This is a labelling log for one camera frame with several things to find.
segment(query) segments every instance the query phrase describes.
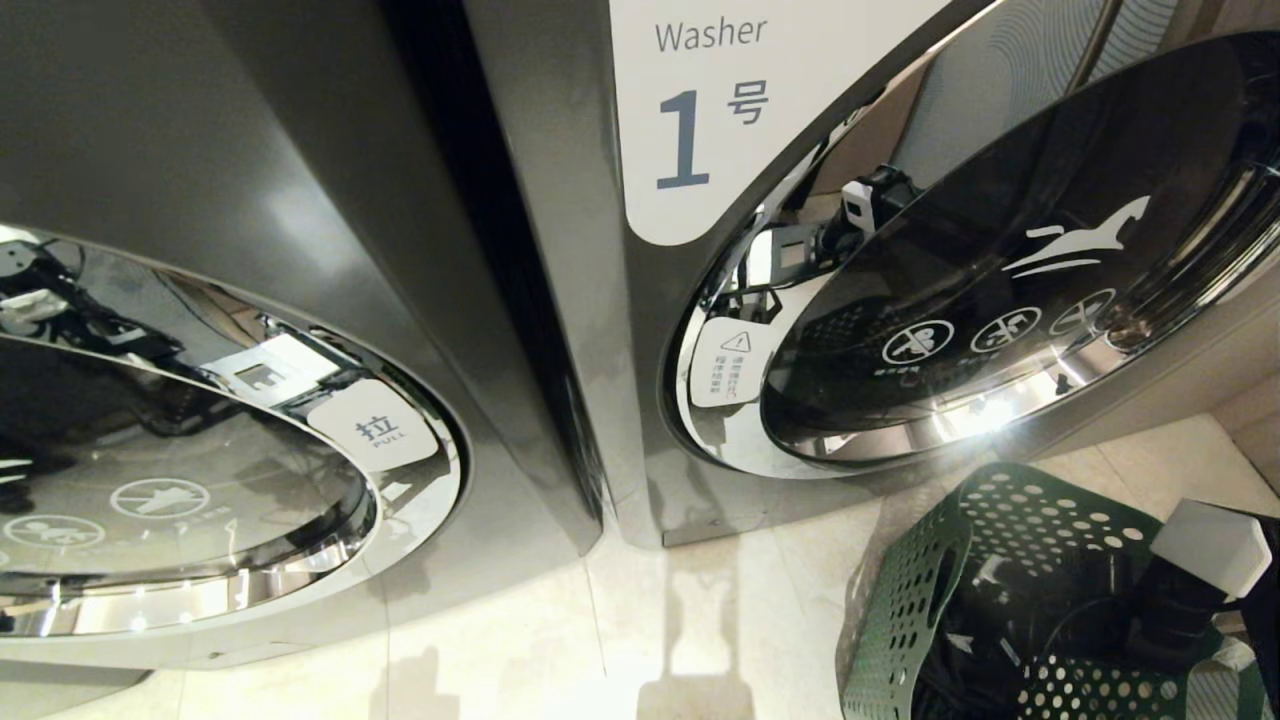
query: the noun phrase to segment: white tile floor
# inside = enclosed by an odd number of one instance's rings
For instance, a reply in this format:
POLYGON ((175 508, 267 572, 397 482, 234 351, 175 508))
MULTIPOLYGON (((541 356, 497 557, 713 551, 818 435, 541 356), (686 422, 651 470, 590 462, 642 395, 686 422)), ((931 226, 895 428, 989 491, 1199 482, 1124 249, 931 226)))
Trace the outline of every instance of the white tile floor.
MULTIPOLYGON (((1160 518, 1183 495, 1280 515, 1207 415, 1038 465, 1160 518)), ((157 673, 55 717, 836 720, 860 564, 960 477, 667 552, 609 528, 580 564, 388 634, 157 673)))

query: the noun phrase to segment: number 1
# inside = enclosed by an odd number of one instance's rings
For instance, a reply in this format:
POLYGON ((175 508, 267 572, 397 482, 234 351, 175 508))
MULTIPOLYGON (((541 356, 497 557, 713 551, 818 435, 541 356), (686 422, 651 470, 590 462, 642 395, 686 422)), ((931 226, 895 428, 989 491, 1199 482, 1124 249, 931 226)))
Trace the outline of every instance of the number 1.
POLYGON ((712 177, 708 173, 694 173, 694 118, 698 114, 698 91, 686 90, 664 101, 658 108, 663 113, 678 113, 676 136, 676 176, 658 178, 658 190, 707 184, 712 177))

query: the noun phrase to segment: washer door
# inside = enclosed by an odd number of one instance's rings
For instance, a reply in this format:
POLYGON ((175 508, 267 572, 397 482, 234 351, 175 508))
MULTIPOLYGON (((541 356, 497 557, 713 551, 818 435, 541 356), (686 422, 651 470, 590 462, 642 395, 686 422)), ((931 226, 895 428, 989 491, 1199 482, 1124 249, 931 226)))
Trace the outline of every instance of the washer door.
POLYGON ((963 29, 762 204, 676 343, 694 442, 781 478, 942 448, 1051 411, 1266 264, 1280 35, 1179 44, 1170 14, 1142 54, 1176 49, 1111 72, 1134 46, 1114 3, 1062 23, 1062 72, 1016 53, 1043 40, 1020 19, 1065 12, 1042 5, 963 29), (1001 63, 1014 91, 984 94, 1001 63))
POLYGON ((209 283, 0 227, 0 637, 328 596, 454 506, 454 430, 376 355, 209 283))

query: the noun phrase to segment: front-loading washer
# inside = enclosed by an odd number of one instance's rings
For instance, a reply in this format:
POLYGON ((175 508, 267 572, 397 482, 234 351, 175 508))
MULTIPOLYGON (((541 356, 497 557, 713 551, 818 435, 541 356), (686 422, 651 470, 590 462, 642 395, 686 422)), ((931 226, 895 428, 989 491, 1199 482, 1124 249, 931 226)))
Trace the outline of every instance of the front-loading washer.
POLYGON ((0 657, 234 665, 595 542, 461 13, 18 4, 0 37, 0 657))
POLYGON ((635 543, 1277 364, 1275 3, 468 8, 635 543))

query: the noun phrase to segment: laundry basket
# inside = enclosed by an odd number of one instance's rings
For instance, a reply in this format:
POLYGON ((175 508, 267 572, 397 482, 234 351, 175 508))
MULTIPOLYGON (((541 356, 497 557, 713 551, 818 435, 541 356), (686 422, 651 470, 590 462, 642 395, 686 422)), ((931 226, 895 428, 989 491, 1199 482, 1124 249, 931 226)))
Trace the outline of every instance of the laundry basket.
MULTIPOLYGON (((1137 577, 1151 560, 1149 543, 1161 525, 1034 468, 997 462, 978 469, 886 552, 842 698, 845 719, 913 717, 913 691, 938 619, 983 560, 998 555, 1047 580, 1062 571, 1062 556, 1107 548, 1126 555, 1137 577)), ((1216 630, 1208 635, 1206 657, 1222 641, 1216 630)), ((1257 674, 1257 665, 1249 670, 1257 674)), ((1187 676, 1056 653, 1028 659, 1021 675, 1023 687, 1012 689, 1018 717, 1188 717, 1187 676)), ((957 715, 945 703, 922 710, 929 719, 957 715)))

